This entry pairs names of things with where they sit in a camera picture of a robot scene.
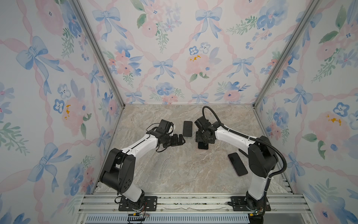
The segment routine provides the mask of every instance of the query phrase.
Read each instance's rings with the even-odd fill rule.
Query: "robotic arm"
[[[208,108],[216,117],[217,121],[211,124],[205,118],[204,109]],[[205,145],[214,144],[215,140],[222,140],[235,147],[249,159],[249,167],[252,171],[251,185],[246,193],[245,205],[251,214],[262,216],[266,210],[266,193],[269,188],[271,177],[283,173],[287,167],[283,155],[270,144],[267,137],[260,138],[244,135],[234,131],[220,122],[216,113],[208,106],[203,107],[203,116],[195,121],[198,131],[196,132],[196,142]],[[282,159],[283,168],[273,172],[278,162],[277,155]]]
[[[133,210],[140,210],[144,206],[144,191],[132,183],[136,159],[160,144],[166,149],[169,146],[181,146],[185,143],[183,135],[173,134],[174,124],[161,120],[158,127],[147,131],[143,138],[134,144],[109,152],[100,175],[100,182],[117,190],[127,198],[127,203]]]

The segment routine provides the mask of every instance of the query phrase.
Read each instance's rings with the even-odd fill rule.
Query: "cell phone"
[[[193,122],[184,121],[183,137],[192,137],[192,136],[193,136]]]
[[[239,155],[236,152],[231,153],[231,154],[229,154],[227,156],[229,157],[229,160],[230,160],[232,166],[234,167],[234,169],[236,171],[236,174],[239,177],[248,174],[245,165],[243,164],[243,162],[241,161]]]
[[[208,150],[209,144],[205,145],[204,142],[198,142],[198,149]]]

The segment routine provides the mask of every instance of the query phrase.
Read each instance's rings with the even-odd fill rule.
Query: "wall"
[[[119,106],[66,0],[2,1],[0,20],[0,223],[72,223]]]
[[[358,223],[357,7],[323,0],[257,107],[319,224]]]
[[[126,103],[240,104],[254,102],[309,0],[80,2]]]

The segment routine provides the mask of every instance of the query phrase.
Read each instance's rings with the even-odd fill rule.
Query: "floral wall panel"
[[[254,102],[309,4],[80,2],[122,98],[142,104]]]
[[[0,223],[72,223],[119,105],[67,1],[0,12]]]
[[[320,224],[358,223],[357,7],[322,1],[257,108]]]

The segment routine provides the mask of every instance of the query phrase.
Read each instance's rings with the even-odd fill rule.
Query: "black mounting plate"
[[[156,204],[157,204],[157,196],[144,196],[144,203],[146,204],[145,211],[156,211]],[[118,211],[134,211],[130,204],[127,203],[129,199],[126,199],[125,196],[121,197],[121,202],[119,202]]]
[[[231,202],[235,203],[235,204],[242,204],[240,205],[235,205],[233,206],[234,211],[251,211],[246,207],[246,201],[245,201],[245,196],[231,196]],[[271,211],[271,207],[270,204],[268,203],[268,199],[266,198],[266,211]]]

